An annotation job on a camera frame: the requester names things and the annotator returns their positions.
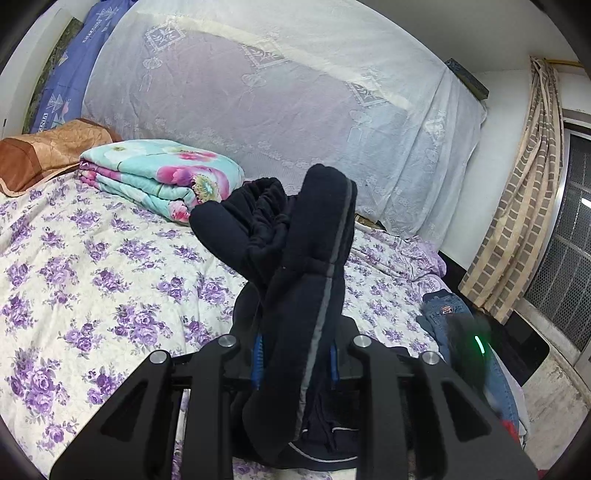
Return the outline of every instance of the green light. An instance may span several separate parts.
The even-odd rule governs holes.
[[[482,355],[484,355],[484,345],[482,345],[482,342],[480,341],[480,339],[478,338],[478,335],[474,336],[474,340],[476,340],[476,343],[478,344],[478,346],[480,347],[480,351],[482,353]]]

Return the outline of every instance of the white lace cover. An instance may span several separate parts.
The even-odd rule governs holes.
[[[315,163],[357,182],[357,210],[440,245],[484,110],[400,27],[355,0],[142,0],[90,78],[83,115],[275,176]]]

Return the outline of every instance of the pillow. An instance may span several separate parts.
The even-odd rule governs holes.
[[[18,197],[30,188],[78,167],[89,148],[120,141],[112,130],[84,119],[37,134],[0,141],[0,191]]]

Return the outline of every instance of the checkered curtain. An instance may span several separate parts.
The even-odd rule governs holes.
[[[562,168],[563,123],[556,71],[530,58],[530,111],[513,171],[460,291],[499,322],[524,294],[544,238]]]

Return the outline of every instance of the floral quilt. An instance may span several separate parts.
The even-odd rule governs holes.
[[[415,317],[424,293],[445,288],[443,269],[418,238],[356,224],[343,312],[386,345],[437,350]],[[26,455],[47,476],[149,352],[193,352],[226,333],[244,284],[190,228],[76,174],[0,198],[0,414]],[[181,451],[178,442],[173,479]],[[244,480],[354,477],[237,459],[234,469]]]

